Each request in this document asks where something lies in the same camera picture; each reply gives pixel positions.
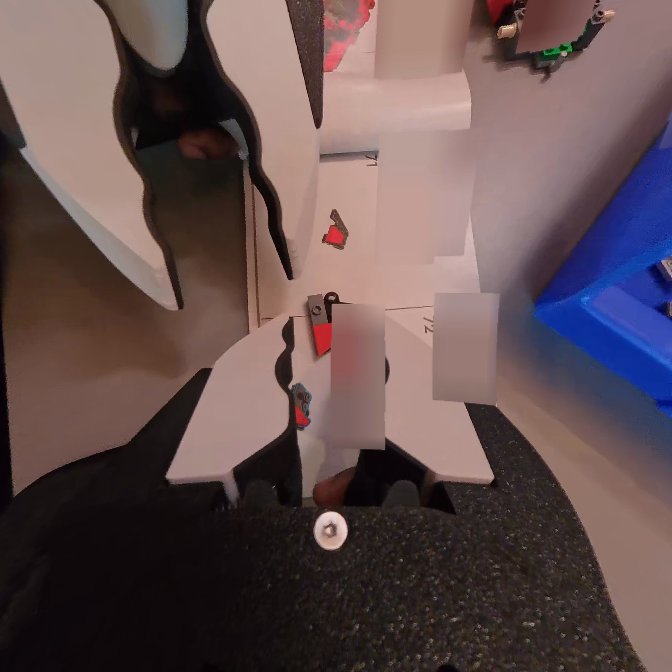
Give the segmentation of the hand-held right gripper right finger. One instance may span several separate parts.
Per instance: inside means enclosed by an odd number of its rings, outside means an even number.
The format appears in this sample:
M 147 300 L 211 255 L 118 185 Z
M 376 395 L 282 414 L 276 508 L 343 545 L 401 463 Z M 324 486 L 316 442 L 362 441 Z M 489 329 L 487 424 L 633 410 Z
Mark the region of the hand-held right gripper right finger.
M 359 345 L 361 418 L 437 480 L 490 484 L 494 473 L 462 402 L 433 399 L 432 349 L 383 314 Z

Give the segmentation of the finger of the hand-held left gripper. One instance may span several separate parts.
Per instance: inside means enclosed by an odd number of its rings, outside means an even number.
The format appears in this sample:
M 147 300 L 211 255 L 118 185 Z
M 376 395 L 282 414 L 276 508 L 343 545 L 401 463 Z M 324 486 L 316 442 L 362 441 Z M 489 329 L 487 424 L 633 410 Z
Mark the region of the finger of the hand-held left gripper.
M 239 102 L 254 186 L 289 280 L 300 277 L 315 222 L 319 143 L 286 1 L 212 1 L 204 33 Z
M 170 246 L 151 213 L 124 117 L 132 79 L 99 1 L 2 1 L 1 83 L 20 152 L 113 266 L 168 310 L 183 307 Z

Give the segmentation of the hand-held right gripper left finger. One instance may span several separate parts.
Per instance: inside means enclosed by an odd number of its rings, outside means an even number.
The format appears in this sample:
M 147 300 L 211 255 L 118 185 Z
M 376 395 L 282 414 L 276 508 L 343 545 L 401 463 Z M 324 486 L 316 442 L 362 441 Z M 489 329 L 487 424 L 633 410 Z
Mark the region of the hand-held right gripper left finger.
M 167 472 L 172 483 L 280 483 L 299 462 L 290 396 L 294 324 L 279 316 L 216 361 Z

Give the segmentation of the black and red brick assembly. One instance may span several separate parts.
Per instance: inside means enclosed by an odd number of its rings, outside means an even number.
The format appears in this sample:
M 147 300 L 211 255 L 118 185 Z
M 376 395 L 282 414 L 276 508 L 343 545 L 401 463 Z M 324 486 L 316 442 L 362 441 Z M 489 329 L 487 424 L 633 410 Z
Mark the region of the black and red brick assembly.
M 324 356 L 331 349 L 333 307 L 341 303 L 339 294 L 330 291 L 326 294 L 315 294 L 307 297 L 308 317 L 315 352 L 318 357 Z

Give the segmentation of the white building instruction booklet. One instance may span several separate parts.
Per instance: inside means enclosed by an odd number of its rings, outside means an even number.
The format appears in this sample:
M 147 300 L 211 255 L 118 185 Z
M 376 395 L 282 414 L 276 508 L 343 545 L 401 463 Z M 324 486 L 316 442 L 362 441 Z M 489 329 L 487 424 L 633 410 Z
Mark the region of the white building instruction booklet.
M 313 236 L 287 280 L 261 205 L 255 298 L 261 324 L 294 319 L 294 381 L 313 394 L 298 431 L 307 481 L 354 466 L 327 445 L 330 355 L 315 352 L 307 297 L 378 305 L 429 347 L 434 299 L 481 290 L 469 217 L 472 100 L 462 68 L 472 1 L 325 1 L 323 123 Z

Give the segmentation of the red brick-built toy car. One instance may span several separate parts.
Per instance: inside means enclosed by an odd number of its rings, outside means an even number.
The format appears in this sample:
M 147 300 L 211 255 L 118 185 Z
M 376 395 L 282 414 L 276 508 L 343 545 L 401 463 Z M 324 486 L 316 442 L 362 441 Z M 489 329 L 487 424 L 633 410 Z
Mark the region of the red brick-built toy car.
M 616 15 L 608 1 L 486 1 L 495 29 L 494 53 L 524 61 L 546 77 L 588 49 Z

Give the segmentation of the blue bin with divider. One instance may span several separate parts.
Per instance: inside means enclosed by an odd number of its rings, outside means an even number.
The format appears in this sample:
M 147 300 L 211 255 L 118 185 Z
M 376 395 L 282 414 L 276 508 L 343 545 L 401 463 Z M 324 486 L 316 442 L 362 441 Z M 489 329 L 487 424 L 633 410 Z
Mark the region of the blue bin with divider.
M 671 319 L 654 267 L 671 256 L 671 119 L 535 304 L 539 321 L 671 415 Z

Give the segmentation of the pile of loose toy bricks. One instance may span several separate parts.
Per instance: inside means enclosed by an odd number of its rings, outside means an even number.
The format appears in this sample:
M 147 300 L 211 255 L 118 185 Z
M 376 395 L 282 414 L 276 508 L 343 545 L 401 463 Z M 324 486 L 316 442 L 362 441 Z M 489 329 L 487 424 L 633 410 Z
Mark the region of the pile of loose toy bricks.
M 656 284 L 662 301 L 660 309 L 671 318 L 671 257 L 664 258 L 654 267 Z

